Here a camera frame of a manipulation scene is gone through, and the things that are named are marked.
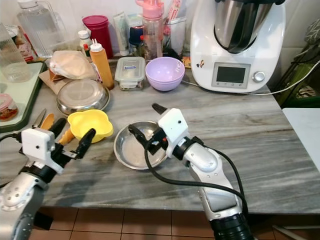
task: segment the gray countertop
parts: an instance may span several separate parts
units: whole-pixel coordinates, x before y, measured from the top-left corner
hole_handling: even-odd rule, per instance
[[[184,80],[193,80],[190,70]],[[43,108],[55,113],[56,119],[62,117],[55,98],[43,85],[29,127]],[[196,187],[163,183],[147,171],[123,166],[115,157],[114,139],[122,127],[158,119],[152,103],[181,109],[192,136],[229,155],[241,176],[250,213],[320,213],[320,174],[272,96],[213,93],[186,84],[166,93],[148,85],[142,91],[121,91],[116,86],[105,109],[113,136],[92,145],[84,159],[71,161],[63,175],[51,182],[43,204],[202,210]],[[74,139],[67,149],[77,144]],[[13,139],[1,142],[0,184],[11,180],[25,164],[19,148]],[[223,168],[238,188],[232,169],[226,163]],[[158,171],[168,178],[191,180],[175,158],[164,161]]]

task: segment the metal plate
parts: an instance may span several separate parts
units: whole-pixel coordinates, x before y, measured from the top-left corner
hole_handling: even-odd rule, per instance
[[[154,121],[139,121],[132,124],[143,132],[147,140],[151,138],[153,132],[159,127]],[[118,161],[126,167],[135,170],[148,169],[145,160],[145,150],[136,140],[135,136],[129,132],[128,125],[122,128],[116,135],[113,150]],[[148,152],[148,156],[153,167],[158,166],[167,158],[166,152],[162,148],[154,155]]]
[[[110,94],[102,84],[91,79],[74,80],[64,85],[56,98],[57,109],[65,115],[89,109],[103,110]]]

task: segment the blue label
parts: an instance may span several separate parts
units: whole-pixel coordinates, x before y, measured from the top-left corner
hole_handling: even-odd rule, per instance
[[[124,66],[124,69],[135,69],[136,66]]]

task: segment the pink bottle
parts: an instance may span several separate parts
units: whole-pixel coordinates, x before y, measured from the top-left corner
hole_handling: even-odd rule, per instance
[[[161,0],[135,0],[143,11],[144,58],[150,61],[163,55],[163,14]]]
[[[82,19],[84,25],[91,30],[91,39],[96,39],[105,49],[108,59],[114,56],[111,47],[111,40],[109,34],[109,20],[103,15],[86,16]]]

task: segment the glass pitcher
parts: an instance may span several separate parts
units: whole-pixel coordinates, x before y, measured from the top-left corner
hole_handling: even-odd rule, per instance
[[[50,58],[53,46],[64,41],[66,32],[63,22],[53,12],[50,3],[37,0],[17,0],[21,12],[17,18],[40,58]]]

